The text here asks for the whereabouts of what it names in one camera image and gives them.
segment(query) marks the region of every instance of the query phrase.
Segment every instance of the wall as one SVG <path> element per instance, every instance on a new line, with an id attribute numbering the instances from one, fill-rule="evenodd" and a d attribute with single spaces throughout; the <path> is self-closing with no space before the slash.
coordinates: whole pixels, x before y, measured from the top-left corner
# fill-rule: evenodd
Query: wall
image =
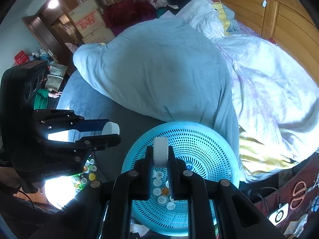
<path id="1" fill-rule="evenodd" d="M 21 50 L 39 51 L 41 46 L 21 18 L 35 14 L 46 0 L 17 0 L 0 25 L 0 78 Z"/>
<path id="2" fill-rule="evenodd" d="M 37 40 L 22 20 L 15 20 L 0 31 L 0 77 L 14 63 L 14 56 L 21 50 L 26 53 L 39 51 Z"/>

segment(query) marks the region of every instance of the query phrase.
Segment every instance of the red box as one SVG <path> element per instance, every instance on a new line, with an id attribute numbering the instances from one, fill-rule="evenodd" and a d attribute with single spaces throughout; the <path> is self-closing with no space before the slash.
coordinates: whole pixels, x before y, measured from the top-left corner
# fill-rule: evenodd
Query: red box
<path id="1" fill-rule="evenodd" d="M 23 64 L 27 61 L 29 61 L 29 58 L 27 56 L 27 54 L 21 50 L 15 57 L 14 57 L 15 62 L 20 65 Z"/>

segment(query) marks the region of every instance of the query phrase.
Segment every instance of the red sign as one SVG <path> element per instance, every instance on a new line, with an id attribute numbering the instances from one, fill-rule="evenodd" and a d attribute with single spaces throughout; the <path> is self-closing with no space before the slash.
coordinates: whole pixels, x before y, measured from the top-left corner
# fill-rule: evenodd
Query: red sign
<path id="1" fill-rule="evenodd" d="M 79 20 L 76 25 L 80 25 L 82 29 L 85 29 L 87 26 L 93 25 L 95 23 L 94 13 L 96 11 L 92 11 L 90 14 L 85 16 L 83 19 Z"/>
<path id="2" fill-rule="evenodd" d="M 27 61 L 29 61 L 29 58 L 27 56 L 27 54 L 21 50 L 15 57 L 14 57 L 15 62 L 20 65 L 23 64 Z"/>

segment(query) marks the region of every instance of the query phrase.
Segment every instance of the green sweater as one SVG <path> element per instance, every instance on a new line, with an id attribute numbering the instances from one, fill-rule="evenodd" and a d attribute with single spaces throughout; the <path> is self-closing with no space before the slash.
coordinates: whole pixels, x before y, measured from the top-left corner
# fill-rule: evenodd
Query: green sweater
<path id="1" fill-rule="evenodd" d="M 48 103 L 49 91 L 46 89 L 39 89 L 35 95 L 34 109 L 46 109 Z"/>

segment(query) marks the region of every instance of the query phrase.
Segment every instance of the orange scissors handle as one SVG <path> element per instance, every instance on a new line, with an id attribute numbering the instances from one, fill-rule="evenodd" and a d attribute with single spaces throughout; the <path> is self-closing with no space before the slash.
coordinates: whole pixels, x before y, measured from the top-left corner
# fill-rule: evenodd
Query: orange scissors handle
<path id="1" fill-rule="evenodd" d="M 296 191 L 297 186 L 298 186 L 299 184 L 303 184 L 303 187 L 302 187 L 301 189 L 299 189 L 299 190 Z M 294 196 L 297 196 L 299 193 L 301 193 L 301 192 L 303 192 L 303 191 L 304 191 L 305 193 L 304 193 L 303 195 L 301 195 L 301 196 L 299 196 L 299 197 L 296 197 L 296 198 L 294 198 L 294 199 L 291 200 L 290 205 L 289 205 L 289 207 L 290 207 L 291 210 L 294 210 L 294 209 L 298 208 L 298 207 L 301 205 L 301 203 L 303 202 L 303 200 L 304 200 L 304 198 L 305 198 L 305 195 L 306 195 L 306 189 L 307 189 L 307 186 L 306 186 L 306 183 L 305 183 L 305 182 L 300 181 L 300 182 L 296 183 L 296 185 L 294 186 L 294 188 L 293 188 L 293 190 L 292 190 L 292 196 L 293 196 L 293 197 L 294 197 Z M 298 203 L 296 206 L 293 207 L 292 204 L 293 204 L 294 202 L 296 202 L 296 201 L 299 201 L 299 203 Z"/>

